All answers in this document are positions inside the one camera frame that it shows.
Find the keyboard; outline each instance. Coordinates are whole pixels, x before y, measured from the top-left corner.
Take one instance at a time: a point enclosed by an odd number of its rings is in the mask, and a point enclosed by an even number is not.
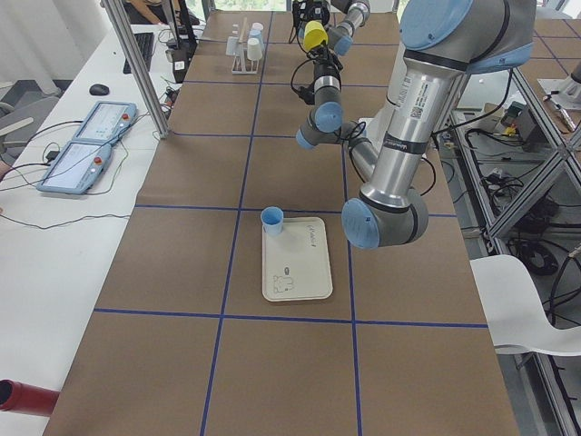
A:
[[[142,53],[147,71],[149,71],[149,68],[152,65],[153,56],[153,32],[135,34],[135,40],[137,41],[139,51]],[[129,66],[127,59],[125,59],[125,65],[123,66],[123,74],[131,74],[131,66]]]

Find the white tray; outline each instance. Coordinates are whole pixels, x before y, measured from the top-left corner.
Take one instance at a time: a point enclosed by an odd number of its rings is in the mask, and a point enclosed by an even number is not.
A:
[[[282,232],[262,229],[262,295],[270,302],[324,299],[331,295],[329,250],[321,218],[285,218]]]

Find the person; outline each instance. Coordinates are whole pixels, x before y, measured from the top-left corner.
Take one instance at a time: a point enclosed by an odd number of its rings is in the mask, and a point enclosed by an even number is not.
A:
[[[173,9],[179,17],[180,5],[173,1]],[[124,0],[123,7],[132,25],[167,25],[168,20],[163,12],[162,0]],[[200,20],[188,11],[192,25],[198,25]]]

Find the blue cup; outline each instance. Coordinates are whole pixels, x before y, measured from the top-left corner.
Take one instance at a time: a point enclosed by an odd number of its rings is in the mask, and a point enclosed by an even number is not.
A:
[[[261,212],[261,221],[264,232],[276,236],[282,232],[284,213],[280,207],[269,206]]]

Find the computer mouse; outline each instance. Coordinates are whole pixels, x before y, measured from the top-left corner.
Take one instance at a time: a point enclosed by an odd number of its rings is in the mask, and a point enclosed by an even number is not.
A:
[[[105,84],[94,84],[89,88],[90,95],[108,95],[109,86]]]

